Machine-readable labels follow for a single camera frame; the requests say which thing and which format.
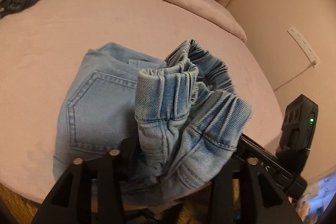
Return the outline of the white wall power strip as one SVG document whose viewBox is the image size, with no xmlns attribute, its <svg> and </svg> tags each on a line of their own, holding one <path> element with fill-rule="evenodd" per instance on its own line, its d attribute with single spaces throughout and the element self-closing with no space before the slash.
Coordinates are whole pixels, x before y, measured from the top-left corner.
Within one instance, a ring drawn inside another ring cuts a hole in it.
<svg viewBox="0 0 336 224">
<path fill-rule="evenodd" d="M 307 42 L 307 40 L 304 38 L 304 36 L 294 27 L 291 26 L 287 30 L 288 34 L 294 39 L 294 41 L 298 44 L 298 46 L 301 48 L 309 62 L 313 67 L 318 65 L 320 63 L 320 59 L 315 53 L 312 46 Z"/>
</svg>

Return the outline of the light blue denim pants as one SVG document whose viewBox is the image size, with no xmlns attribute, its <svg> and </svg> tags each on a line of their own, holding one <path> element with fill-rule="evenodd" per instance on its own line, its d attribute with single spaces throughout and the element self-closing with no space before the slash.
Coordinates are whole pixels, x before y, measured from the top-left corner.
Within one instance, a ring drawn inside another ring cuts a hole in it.
<svg viewBox="0 0 336 224">
<path fill-rule="evenodd" d="M 165 60 L 116 43 L 90 50 L 61 106 L 53 174 L 134 138 L 128 205 L 156 206 L 212 180 L 235 151 L 252 109 L 223 61 L 189 39 Z"/>
</svg>

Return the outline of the pink bed with sheet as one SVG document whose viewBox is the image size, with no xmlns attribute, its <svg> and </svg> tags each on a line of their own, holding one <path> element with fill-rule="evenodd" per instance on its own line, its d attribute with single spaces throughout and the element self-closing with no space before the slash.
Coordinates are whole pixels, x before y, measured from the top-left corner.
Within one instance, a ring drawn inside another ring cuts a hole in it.
<svg viewBox="0 0 336 224">
<path fill-rule="evenodd" d="M 188 195 L 282 115 L 226 10 L 161 0 L 41 0 L 1 20 L 1 183 L 41 202 L 72 161 L 137 137 L 128 205 Z"/>
</svg>

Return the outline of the yellow shaggy rug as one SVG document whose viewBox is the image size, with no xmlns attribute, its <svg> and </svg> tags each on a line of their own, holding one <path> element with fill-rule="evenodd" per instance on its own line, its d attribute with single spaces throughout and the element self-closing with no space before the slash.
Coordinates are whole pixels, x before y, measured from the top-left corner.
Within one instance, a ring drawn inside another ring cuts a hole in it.
<svg viewBox="0 0 336 224">
<path fill-rule="evenodd" d="M 183 197 L 179 203 L 149 219 L 139 218 L 140 223 L 204 223 L 210 201 L 211 187 Z M 40 205 L 1 185 L 1 197 L 18 223 L 30 223 Z"/>
</svg>

